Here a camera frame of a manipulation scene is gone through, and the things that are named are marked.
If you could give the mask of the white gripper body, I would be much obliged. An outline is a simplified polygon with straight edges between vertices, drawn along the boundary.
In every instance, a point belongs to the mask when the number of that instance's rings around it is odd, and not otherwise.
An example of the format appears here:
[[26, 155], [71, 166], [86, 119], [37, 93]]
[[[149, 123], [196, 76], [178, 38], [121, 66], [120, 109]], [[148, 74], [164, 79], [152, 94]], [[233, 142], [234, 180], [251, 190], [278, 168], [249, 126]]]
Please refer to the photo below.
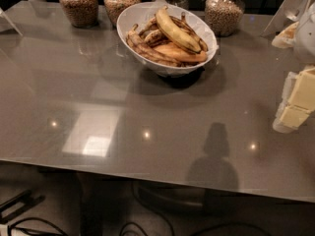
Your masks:
[[[314, 69], [315, 70], [315, 67], [314, 66], [306, 66], [302, 71], [307, 70], [307, 69]], [[293, 73], [293, 72], [289, 72], [287, 77], [286, 77], [286, 79], [285, 79], [285, 81], [284, 81], [283, 95], [282, 95], [283, 101], [282, 101], [282, 103], [284, 103], [286, 105], [290, 105], [288, 103], [288, 99], [290, 98], [290, 95], [291, 95], [291, 93], [293, 91], [293, 88], [294, 88], [294, 85], [295, 85], [295, 82], [296, 82], [298, 74]]]

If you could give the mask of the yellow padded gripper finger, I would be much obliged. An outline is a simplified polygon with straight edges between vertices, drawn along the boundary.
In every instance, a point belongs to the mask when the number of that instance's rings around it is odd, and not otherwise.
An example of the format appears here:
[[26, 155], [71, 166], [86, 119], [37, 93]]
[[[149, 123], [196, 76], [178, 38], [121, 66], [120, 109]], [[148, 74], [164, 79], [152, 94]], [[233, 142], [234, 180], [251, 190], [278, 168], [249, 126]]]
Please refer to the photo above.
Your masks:
[[290, 105], [315, 110], [315, 70], [307, 69], [297, 76], [293, 91], [288, 99]]

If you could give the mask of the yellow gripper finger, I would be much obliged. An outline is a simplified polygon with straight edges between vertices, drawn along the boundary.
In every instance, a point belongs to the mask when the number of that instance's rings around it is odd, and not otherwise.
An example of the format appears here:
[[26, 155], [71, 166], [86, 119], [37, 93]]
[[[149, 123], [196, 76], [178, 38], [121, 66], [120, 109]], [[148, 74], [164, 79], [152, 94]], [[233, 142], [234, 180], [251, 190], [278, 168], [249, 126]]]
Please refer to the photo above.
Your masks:
[[276, 118], [273, 122], [273, 129], [277, 132], [288, 134], [296, 131], [310, 116], [310, 111], [281, 103]]

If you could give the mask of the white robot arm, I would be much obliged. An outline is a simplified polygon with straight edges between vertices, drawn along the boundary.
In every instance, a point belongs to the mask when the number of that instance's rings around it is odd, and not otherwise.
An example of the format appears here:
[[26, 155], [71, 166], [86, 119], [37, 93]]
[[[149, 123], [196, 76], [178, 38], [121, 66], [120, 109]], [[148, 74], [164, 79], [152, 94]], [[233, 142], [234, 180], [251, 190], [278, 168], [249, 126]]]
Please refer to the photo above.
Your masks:
[[315, 111], [315, 0], [283, 0], [262, 36], [272, 37], [277, 48], [291, 48], [302, 64], [300, 72], [289, 72], [284, 81], [273, 123], [275, 131], [291, 133]]

